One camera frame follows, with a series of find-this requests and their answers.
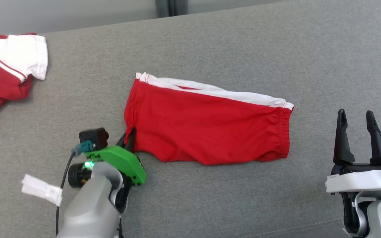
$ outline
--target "black cable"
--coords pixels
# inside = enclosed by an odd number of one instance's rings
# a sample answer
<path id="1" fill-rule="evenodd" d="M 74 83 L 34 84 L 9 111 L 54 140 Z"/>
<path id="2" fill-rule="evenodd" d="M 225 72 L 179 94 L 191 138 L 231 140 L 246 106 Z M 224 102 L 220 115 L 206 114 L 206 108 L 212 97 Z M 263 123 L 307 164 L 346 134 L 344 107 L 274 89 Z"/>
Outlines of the black cable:
<path id="1" fill-rule="evenodd" d="M 65 166 L 63 180 L 61 182 L 60 188 L 64 188 L 65 178 L 67 177 L 68 168 L 70 167 L 71 161 L 73 160 L 73 157 L 76 155 L 75 152 L 72 152 L 70 155 L 70 158 L 68 159 L 67 166 Z M 58 235 L 58 221 L 59 221 L 59 213 L 60 213 L 60 207 L 57 206 L 57 212 L 56 212 L 56 235 Z"/>

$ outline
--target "gray tablecloth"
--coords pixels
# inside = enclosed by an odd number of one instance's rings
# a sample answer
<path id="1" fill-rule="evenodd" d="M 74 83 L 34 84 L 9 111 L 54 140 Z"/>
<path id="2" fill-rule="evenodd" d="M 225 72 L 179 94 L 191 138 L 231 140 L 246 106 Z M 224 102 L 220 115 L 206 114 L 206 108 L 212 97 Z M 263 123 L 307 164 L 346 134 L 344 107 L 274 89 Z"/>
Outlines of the gray tablecloth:
<path id="1" fill-rule="evenodd" d="M 22 194 L 20 181 L 27 173 L 59 185 L 81 130 L 105 127 L 114 144 L 144 71 L 296 109 L 286 160 L 203 166 L 140 154 L 147 182 L 130 193 L 126 238 L 344 236 L 340 198 L 324 182 L 339 108 L 357 161 L 371 156 L 367 110 L 381 128 L 381 1 L 266 4 L 45 36 L 47 79 L 0 110 L 0 237 L 55 235 L 55 205 Z M 61 215 L 76 193 L 66 186 Z"/>

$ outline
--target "green bracket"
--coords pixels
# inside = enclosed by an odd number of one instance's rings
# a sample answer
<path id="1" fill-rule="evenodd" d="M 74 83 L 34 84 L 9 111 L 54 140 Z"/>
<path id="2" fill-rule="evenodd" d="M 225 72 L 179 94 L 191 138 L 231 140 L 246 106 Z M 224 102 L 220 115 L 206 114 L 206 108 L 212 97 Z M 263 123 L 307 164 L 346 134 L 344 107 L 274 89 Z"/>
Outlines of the green bracket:
<path id="1" fill-rule="evenodd" d="M 147 175 L 138 157 L 120 146 L 109 146 L 101 150 L 85 152 L 86 158 L 93 161 L 106 161 L 120 172 L 130 177 L 134 184 L 144 184 Z"/>

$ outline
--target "green led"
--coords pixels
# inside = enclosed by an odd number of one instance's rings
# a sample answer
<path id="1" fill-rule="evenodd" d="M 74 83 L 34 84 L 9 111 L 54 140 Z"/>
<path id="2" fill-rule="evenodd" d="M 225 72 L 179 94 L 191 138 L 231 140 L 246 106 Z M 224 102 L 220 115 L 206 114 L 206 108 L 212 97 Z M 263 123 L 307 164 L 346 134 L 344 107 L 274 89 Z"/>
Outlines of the green led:
<path id="1" fill-rule="evenodd" d="M 84 164 L 85 168 L 90 169 L 94 167 L 94 163 L 92 161 L 86 161 Z"/>

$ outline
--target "red and white clothing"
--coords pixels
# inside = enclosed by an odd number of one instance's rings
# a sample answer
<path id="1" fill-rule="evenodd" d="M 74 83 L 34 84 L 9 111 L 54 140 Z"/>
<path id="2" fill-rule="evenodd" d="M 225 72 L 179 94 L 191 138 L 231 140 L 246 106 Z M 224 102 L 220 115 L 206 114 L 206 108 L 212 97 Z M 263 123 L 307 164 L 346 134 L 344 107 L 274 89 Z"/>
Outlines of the red and white clothing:
<path id="1" fill-rule="evenodd" d="M 48 54 L 45 37 L 35 33 L 0 36 L 0 107 L 29 96 L 32 76 L 44 80 Z"/>
<path id="2" fill-rule="evenodd" d="M 163 162 L 272 161 L 289 153 L 294 105 L 280 98 L 136 73 L 124 119 L 136 151 Z"/>

